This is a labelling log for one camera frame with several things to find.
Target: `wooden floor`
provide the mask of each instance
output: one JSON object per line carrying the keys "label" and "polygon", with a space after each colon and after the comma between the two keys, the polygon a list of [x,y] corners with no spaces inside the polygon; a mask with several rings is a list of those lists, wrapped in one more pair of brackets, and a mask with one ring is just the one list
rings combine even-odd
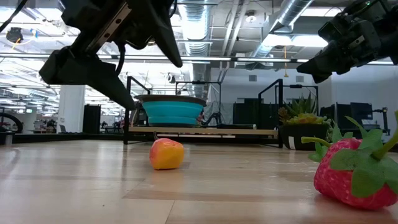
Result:
{"label": "wooden floor", "polygon": [[318,194],[307,152],[191,144],[181,169],[154,171],[150,145],[0,147],[0,223],[398,223],[398,205],[365,212]]}

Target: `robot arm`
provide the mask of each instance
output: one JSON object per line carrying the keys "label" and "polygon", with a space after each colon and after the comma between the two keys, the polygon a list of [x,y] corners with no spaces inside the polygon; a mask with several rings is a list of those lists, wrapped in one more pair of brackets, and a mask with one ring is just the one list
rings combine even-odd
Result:
{"label": "robot arm", "polygon": [[341,75],[381,58],[398,63],[398,6],[391,8],[387,0],[357,0],[318,34],[328,45],[297,68],[311,74],[315,83],[328,79],[332,72]]}
{"label": "robot arm", "polygon": [[[80,29],[81,33],[71,46],[51,54],[40,75],[48,84],[89,85],[126,109],[133,110],[131,95],[118,78],[126,44],[140,50],[154,40],[175,66],[182,66],[170,22],[173,2],[63,0],[62,19],[66,25]],[[102,62],[96,54],[106,42],[115,42],[119,48],[121,56],[117,68],[112,63]]]}

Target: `blue bowl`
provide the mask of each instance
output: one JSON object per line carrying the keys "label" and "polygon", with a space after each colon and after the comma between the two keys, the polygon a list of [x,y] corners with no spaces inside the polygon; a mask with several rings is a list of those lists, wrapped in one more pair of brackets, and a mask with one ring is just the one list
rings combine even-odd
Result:
{"label": "blue bowl", "polygon": [[151,126],[193,127],[206,101],[189,96],[140,95]]}

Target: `white pillar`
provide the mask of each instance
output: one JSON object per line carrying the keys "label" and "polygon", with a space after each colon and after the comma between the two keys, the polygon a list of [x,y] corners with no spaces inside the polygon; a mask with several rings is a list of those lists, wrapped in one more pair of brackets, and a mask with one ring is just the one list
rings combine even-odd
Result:
{"label": "white pillar", "polygon": [[32,134],[35,129],[35,121],[37,119],[37,107],[26,107],[25,114],[23,114],[24,120],[24,134]]}
{"label": "white pillar", "polygon": [[61,132],[60,125],[64,125],[67,132],[82,132],[84,109],[85,86],[63,85],[60,92],[57,132]]}

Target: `toy fruit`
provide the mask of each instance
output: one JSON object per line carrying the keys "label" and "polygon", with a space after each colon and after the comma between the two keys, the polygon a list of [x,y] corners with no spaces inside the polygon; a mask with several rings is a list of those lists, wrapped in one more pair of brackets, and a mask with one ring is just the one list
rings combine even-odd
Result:
{"label": "toy fruit", "polygon": [[154,142],[150,149],[150,164],[155,170],[177,169],[184,158],[184,147],[182,144],[162,138]]}
{"label": "toy fruit", "polygon": [[398,164],[386,153],[398,141],[396,131],[385,145],[382,131],[365,131],[354,119],[347,117],[359,127],[363,140],[353,133],[342,136],[337,125],[333,131],[333,144],[322,139],[302,138],[302,142],[315,142],[316,152],[311,160],[320,162],[314,178],[315,188],[323,195],[356,208],[377,210],[398,201]]}

